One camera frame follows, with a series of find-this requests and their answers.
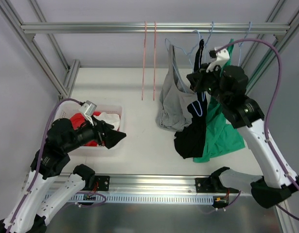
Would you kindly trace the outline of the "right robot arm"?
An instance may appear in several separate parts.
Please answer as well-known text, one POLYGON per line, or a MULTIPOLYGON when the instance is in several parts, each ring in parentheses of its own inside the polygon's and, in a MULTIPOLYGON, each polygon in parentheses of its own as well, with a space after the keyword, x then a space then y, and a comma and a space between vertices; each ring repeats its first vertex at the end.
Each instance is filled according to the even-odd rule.
POLYGON ((187 75, 192 90, 207 92, 223 108, 225 118, 246 141, 262 171, 250 175, 222 167, 210 175, 211 188, 223 192, 227 188, 250 193, 263 208, 273 207, 299 191, 299 175, 287 164, 265 125, 264 114, 258 103, 246 95, 248 77, 238 66, 208 64, 187 75))

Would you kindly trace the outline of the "red tank top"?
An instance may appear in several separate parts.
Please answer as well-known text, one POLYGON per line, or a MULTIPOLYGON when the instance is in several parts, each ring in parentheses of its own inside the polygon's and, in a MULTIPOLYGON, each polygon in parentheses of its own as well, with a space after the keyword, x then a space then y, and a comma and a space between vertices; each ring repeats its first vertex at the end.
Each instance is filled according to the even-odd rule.
MULTIPOLYGON (((76 113, 70 118, 72 127, 75 131, 75 134, 77 136, 77 128, 85 121, 85 118, 82 116, 81 113, 76 113)), ((87 147, 99 147, 95 141, 91 141, 90 143, 87 143, 87 147)))

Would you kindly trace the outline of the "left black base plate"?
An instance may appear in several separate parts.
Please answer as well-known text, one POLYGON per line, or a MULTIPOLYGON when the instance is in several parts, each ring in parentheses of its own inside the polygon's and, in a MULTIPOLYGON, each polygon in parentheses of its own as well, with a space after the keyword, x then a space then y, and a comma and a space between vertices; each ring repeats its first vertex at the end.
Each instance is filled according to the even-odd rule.
POLYGON ((109 191, 110 177, 106 175, 95 175, 93 182, 93 192, 109 191))

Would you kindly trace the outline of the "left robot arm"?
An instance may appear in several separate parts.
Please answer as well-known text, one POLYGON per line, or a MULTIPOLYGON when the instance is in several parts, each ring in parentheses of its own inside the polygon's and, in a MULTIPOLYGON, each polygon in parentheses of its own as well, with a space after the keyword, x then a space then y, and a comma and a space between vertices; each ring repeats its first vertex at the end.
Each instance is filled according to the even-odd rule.
POLYGON ((40 150, 31 163, 31 170, 24 191, 17 205, 5 219, 0 220, 0 233, 43 233, 55 214, 67 201, 81 190, 95 184, 95 171, 77 165, 64 185, 47 200, 44 199, 62 169, 70 161, 69 152, 96 141, 107 149, 113 148, 126 137, 104 121, 84 121, 74 129, 67 118, 54 121, 47 131, 40 150))

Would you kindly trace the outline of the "grey tank top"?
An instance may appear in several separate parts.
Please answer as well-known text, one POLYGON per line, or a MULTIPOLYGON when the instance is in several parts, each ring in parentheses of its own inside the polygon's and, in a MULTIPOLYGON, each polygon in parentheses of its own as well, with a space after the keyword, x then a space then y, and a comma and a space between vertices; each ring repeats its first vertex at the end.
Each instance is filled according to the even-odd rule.
POLYGON ((184 83, 176 64, 174 45, 168 48, 168 72, 158 99, 156 124, 180 132, 192 124, 188 106, 197 101, 197 95, 184 83))

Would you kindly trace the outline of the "aluminium front rail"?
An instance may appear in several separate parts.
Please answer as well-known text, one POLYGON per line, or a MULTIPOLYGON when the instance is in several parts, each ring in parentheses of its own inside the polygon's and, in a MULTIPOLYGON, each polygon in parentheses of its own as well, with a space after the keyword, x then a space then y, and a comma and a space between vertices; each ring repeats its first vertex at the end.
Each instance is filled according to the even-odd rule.
POLYGON ((194 179, 198 176, 180 175, 123 175, 123 174, 96 174, 110 177, 109 191, 93 192, 95 175, 76 175, 70 178, 72 173, 62 173, 50 185, 48 192, 56 191, 65 182, 70 182, 69 187, 74 187, 74 180, 80 180, 85 184, 81 190, 88 194, 153 194, 153 195, 210 195, 215 193, 225 194, 227 191, 215 193, 196 193, 194 179))

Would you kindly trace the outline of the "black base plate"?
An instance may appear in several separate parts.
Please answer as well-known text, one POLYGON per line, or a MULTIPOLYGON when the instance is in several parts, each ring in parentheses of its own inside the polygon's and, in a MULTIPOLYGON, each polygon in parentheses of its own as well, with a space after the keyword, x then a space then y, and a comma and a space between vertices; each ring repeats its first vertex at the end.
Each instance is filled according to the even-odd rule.
POLYGON ((109 191, 110 177, 106 175, 95 175, 93 182, 93 192, 109 191))
POLYGON ((197 177, 194 181, 196 193, 215 193, 214 186, 209 177, 197 177))

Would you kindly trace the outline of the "black tank top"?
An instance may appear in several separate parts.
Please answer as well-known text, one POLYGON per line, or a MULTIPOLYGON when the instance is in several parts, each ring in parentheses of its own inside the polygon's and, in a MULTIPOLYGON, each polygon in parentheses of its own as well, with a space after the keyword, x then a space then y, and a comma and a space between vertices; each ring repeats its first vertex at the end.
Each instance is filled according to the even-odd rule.
POLYGON ((206 142, 207 107, 206 93, 197 93, 197 101, 187 107, 188 112, 192 115, 192 123, 183 131, 175 133, 175 150, 183 159, 203 156, 206 142))

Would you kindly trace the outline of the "aluminium hanging rail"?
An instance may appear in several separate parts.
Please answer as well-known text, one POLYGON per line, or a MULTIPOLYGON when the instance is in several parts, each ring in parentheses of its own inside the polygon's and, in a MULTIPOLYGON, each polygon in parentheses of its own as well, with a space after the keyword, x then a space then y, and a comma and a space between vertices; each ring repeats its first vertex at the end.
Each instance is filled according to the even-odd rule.
POLYGON ((145 22, 30 22, 21 25, 26 34, 68 33, 217 33, 286 34, 287 24, 265 23, 145 23, 145 22))

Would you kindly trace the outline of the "white tank top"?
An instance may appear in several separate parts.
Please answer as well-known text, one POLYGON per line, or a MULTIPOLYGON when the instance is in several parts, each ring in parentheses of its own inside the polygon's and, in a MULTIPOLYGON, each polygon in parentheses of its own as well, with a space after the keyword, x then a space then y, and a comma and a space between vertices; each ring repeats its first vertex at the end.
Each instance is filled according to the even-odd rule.
POLYGON ((118 114, 109 114, 106 112, 94 112, 93 116, 99 120, 104 121, 107 124, 112 125, 114 130, 118 130, 120 127, 120 116, 118 114))

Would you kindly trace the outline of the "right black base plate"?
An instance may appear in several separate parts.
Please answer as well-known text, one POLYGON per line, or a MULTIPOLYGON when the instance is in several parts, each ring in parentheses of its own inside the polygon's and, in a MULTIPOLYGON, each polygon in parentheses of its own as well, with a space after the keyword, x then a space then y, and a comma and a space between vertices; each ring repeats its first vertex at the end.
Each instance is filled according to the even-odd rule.
POLYGON ((209 177, 197 177, 194 181, 196 193, 215 193, 214 186, 209 177))

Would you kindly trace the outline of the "pink hanger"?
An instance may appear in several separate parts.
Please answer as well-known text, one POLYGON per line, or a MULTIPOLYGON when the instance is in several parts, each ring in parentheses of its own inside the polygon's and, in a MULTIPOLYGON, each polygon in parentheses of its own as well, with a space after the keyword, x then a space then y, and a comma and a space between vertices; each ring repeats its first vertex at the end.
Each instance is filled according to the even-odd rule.
POLYGON ((154 74, 153 74, 153 101, 156 98, 156 53, 157 53, 157 22, 154 22, 154 74))
POLYGON ((141 100, 144 100, 144 85, 145 85, 145 64, 146 64, 146 40, 147 40, 147 22, 144 22, 144 40, 143 40, 143 63, 142 63, 142 86, 141 100))

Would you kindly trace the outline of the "green tank top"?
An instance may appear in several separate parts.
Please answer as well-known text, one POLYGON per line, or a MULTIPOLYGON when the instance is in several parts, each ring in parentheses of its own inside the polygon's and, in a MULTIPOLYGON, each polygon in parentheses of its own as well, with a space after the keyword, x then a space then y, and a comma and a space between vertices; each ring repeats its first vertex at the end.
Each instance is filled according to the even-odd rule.
POLYGON ((213 98, 207 107, 206 138, 203 154, 193 158, 195 163, 206 163, 210 159, 244 149, 243 137, 227 123, 223 107, 213 98))

